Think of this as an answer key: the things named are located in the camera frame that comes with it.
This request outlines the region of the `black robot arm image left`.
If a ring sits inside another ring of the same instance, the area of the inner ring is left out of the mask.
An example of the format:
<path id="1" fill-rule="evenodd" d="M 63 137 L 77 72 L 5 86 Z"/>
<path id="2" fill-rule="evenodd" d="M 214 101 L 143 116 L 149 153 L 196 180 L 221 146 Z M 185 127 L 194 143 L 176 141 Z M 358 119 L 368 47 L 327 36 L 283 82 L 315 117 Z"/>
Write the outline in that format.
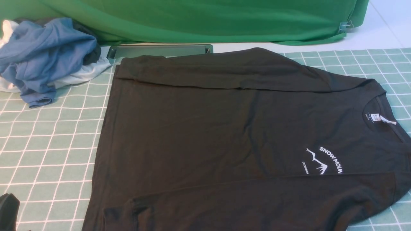
<path id="1" fill-rule="evenodd" d="M 12 193 L 5 193 L 0 198 L 0 230 L 16 231 L 20 201 Z"/>

